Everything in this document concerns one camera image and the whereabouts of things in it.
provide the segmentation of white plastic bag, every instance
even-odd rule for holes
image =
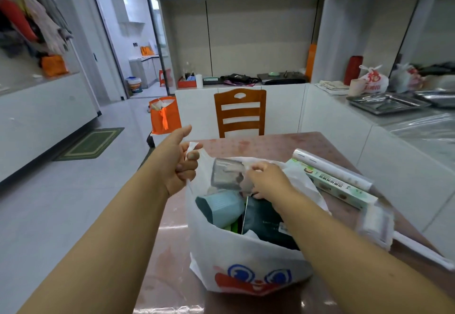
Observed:
[[[190,150],[196,143],[190,144]],[[309,262],[298,250],[291,250],[236,234],[210,224],[196,206],[197,196],[205,195],[210,187],[214,158],[199,150],[196,178],[186,187],[187,222],[190,230],[191,270],[209,291],[262,296],[313,274]],[[233,157],[242,162],[264,161],[257,158]],[[327,205],[302,167],[279,165],[300,191],[320,207]]]
[[[368,73],[365,74],[360,79],[365,79],[367,81],[367,85],[365,86],[365,93],[384,93],[389,86],[389,78],[383,74],[378,72],[378,69],[382,67],[382,65],[378,67],[365,67],[359,66],[361,69],[368,70]]]
[[[419,90],[423,78],[411,64],[397,64],[397,69],[390,75],[390,86],[398,93]]]

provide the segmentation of doorway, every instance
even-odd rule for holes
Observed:
[[[129,98],[152,99],[169,95],[160,45],[162,25],[156,26],[157,0],[95,0],[122,79],[139,78],[141,87]]]

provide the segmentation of white bucket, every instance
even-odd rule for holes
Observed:
[[[128,83],[128,86],[129,86],[132,94],[142,92],[142,87],[141,87],[142,81],[141,81],[141,78],[128,77],[127,78],[127,83]]]

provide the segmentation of wooden chair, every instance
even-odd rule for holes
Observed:
[[[218,130],[220,138],[225,137],[226,132],[240,129],[259,129],[259,135],[264,135],[265,127],[265,99],[267,97],[266,90],[253,90],[248,88],[236,88],[234,90],[216,93],[215,108],[217,110]],[[222,110],[221,106],[225,104],[237,103],[252,103],[259,102],[259,108],[238,108]],[[225,124],[223,119],[243,116],[259,116],[259,121],[242,121]]]

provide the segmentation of metal tray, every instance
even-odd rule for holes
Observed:
[[[455,91],[416,91],[414,96],[438,108],[455,108]]]
[[[375,115],[394,114],[428,107],[431,104],[399,93],[376,93],[359,97],[346,97],[350,104]]]

